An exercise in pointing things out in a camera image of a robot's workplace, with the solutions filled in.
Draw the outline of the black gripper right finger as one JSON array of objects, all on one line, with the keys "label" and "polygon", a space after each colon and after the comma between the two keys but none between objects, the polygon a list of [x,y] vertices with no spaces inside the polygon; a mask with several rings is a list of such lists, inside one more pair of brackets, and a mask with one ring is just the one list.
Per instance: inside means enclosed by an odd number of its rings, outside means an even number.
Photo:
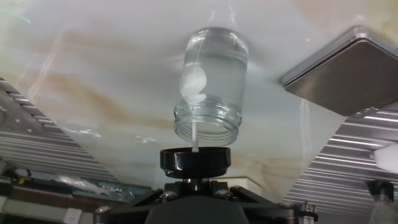
[{"label": "black gripper right finger", "polygon": [[275,205],[274,202],[239,185],[210,179],[196,180],[198,205]]}]

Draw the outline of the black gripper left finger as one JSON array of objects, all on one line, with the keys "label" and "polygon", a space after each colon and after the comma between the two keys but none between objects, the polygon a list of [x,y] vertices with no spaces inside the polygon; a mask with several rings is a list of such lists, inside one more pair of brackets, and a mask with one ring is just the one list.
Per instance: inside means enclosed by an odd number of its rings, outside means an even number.
[{"label": "black gripper left finger", "polygon": [[162,189],[151,190],[133,200],[133,205],[158,205],[173,200],[194,196],[197,193],[196,179],[183,179],[164,185]]}]

